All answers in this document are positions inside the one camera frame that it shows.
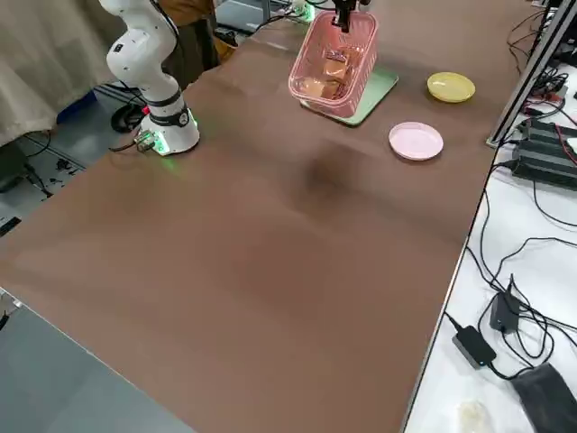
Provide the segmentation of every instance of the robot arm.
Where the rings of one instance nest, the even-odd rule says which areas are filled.
[[[371,0],[358,0],[360,5],[367,6]],[[341,27],[343,33],[348,33],[351,25],[351,12],[357,7],[357,0],[333,0],[336,7],[336,17],[333,25]]]
[[[138,140],[147,140],[161,155],[184,152],[198,142],[198,130],[179,83],[162,71],[162,62],[177,44],[176,27],[156,0],[100,0],[119,16],[126,32],[114,43],[106,61],[112,73],[137,87],[150,113],[142,120]]]

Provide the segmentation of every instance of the white table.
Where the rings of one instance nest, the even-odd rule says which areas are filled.
[[[577,91],[577,69],[565,66],[562,71],[571,74],[564,111],[577,119],[577,100],[573,98]],[[549,110],[544,106],[538,106],[538,109]],[[575,127],[562,114],[543,121]],[[507,161],[510,154],[510,148],[502,149],[497,161]],[[506,169],[497,169],[488,182],[487,192],[490,221],[483,249],[493,272],[502,257],[517,250],[530,236],[556,236],[577,243],[577,229],[556,225],[539,212],[533,201],[531,182],[513,178]],[[548,213],[577,224],[577,193],[537,184],[537,198]],[[468,240],[477,257],[481,226],[486,215],[487,206],[483,202]],[[530,244],[504,266],[499,278],[502,284],[507,285],[512,272],[533,307],[547,316],[577,326],[577,249],[553,242]],[[455,271],[446,310],[462,326],[476,326],[494,293],[481,278],[471,256],[465,253]],[[541,336],[539,332],[542,332],[526,321],[521,321],[520,329],[529,336]],[[513,374],[524,366],[507,349],[500,333],[489,327],[487,319],[481,330],[498,354],[494,364],[501,372]],[[495,433],[533,432],[512,386],[488,368],[473,370],[451,341],[454,334],[453,326],[444,318],[432,345],[405,432],[457,432],[458,407],[467,401],[478,401],[488,409]],[[550,364],[577,396],[577,349],[559,331],[553,330],[552,334],[555,348]],[[577,333],[571,335],[577,339]],[[513,336],[508,339],[520,349]],[[529,341],[529,350],[535,351],[539,346],[537,341],[529,338],[526,341]]]

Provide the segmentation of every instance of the pink plastic basket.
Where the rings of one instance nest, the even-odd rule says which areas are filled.
[[[311,24],[307,37],[300,48],[295,66],[288,78],[288,88],[296,99],[307,102],[314,110],[328,115],[351,117],[359,105],[364,87],[377,59],[377,19],[366,13],[351,14],[351,29],[343,33],[332,25],[334,13],[323,12]],[[299,90],[303,77],[319,77],[323,70],[323,54],[327,48],[350,46],[362,49],[359,67],[354,72],[349,89],[344,97],[336,100],[311,97]]]

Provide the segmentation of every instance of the pink plate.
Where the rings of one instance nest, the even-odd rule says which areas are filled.
[[[428,124],[405,122],[389,132],[390,147],[408,160],[425,161],[434,158],[443,149],[443,137]]]

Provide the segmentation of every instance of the gray floor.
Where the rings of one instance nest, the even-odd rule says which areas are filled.
[[[50,192],[59,194],[116,143],[110,115],[122,104],[98,94],[96,103],[59,125],[48,151],[30,159]],[[40,149],[23,138],[18,143],[26,154]],[[59,159],[69,167],[58,170]],[[27,182],[0,194],[0,224],[14,216],[25,222],[45,199]],[[0,331],[0,390],[2,433],[193,432],[26,307]]]

